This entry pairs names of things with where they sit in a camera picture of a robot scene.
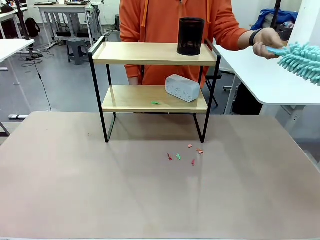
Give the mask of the person's left hand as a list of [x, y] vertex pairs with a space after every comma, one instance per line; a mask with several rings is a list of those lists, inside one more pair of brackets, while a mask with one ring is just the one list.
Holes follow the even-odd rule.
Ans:
[[282, 49], [284, 47], [280, 36], [273, 28], [263, 28], [253, 38], [252, 48], [255, 55], [267, 60], [277, 59], [279, 56], [270, 53], [267, 47], [275, 49]]

